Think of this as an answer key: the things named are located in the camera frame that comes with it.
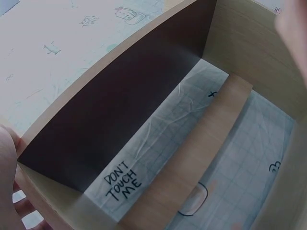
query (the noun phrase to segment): doodle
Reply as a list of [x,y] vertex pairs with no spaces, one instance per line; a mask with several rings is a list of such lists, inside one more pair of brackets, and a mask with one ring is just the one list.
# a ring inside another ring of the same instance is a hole
[[5,83],[8,83],[12,78],[13,78],[14,74],[10,74],[6,79],[5,79]]
[[275,12],[275,14],[281,14],[282,9],[281,9],[281,8],[278,8],[277,6],[275,6],[274,12]]
[[197,186],[191,192],[187,198],[181,210],[178,211],[179,214],[183,216],[193,216],[200,207],[205,203],[208,197],[208,189],[202,183],[198,182]]
[[211,93],[211,94],[210,94],[208,97],[212,97],[212,96],[215,97],[214,94],[217,93],[217,91],[214,91],[214,92],[210,91],[210,93]]
[[129,25],[135,25],[142,21],[146,15],[143,13],[137,13],[129,8],[125,7],[118,7],[116,8],[116,13],[115,15],[119,18],[125,19],[125,23]]
[[49,53],[47,53],[47,54],[54,53],[54,54],[56,55],[58,52],[61,51],[59,48],[57,48],[57,47],[53,44],[53,42],[51,42],[50,45],[44,45],[44,49],[45,49],[45,48],[46,48],[47,50],[49,50]]
[[275,164],[271,164],[269,166],[269,172],[273,172],[273,173],[276,172],[279,169],[280,164],[281,163],[279,161],[275,162]]
[[81,24],[82,27],[91,26],[94,25],[98,19],[99,18],[95,16],[86,16],[79,24]]
[[75,0],[71,0],[71,7],[74,8],[78,8],[78,6],[76,6],[75,4]]

